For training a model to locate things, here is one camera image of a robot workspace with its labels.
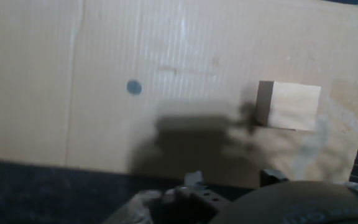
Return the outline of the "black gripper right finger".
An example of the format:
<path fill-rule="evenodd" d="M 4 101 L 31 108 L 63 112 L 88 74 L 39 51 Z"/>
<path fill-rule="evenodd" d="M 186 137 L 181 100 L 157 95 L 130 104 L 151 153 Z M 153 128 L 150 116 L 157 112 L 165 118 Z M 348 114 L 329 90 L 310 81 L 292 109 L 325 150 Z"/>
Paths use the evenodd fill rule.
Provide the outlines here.
<path fill-rule="evenodd" d="M 260 186 L 265 187 L 268 185 L 273 185 L 281 182 L 288 181 L 288 177 L 285 176 L 279 170 L 273 169 L 262 169 L 260 171 Z"/>

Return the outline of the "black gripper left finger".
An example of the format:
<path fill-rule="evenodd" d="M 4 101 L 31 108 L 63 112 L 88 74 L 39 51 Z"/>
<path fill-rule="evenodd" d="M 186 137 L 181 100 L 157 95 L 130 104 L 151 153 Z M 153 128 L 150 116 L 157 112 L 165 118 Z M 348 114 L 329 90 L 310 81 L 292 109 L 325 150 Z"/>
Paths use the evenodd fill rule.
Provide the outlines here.
<path fill-rule="evenodd" d="M 208 189 L 201 171 L 187 173 L 184 182 L 165 191 L 150 209 L 154 223 L 208 223 L 229 200 Z"/>

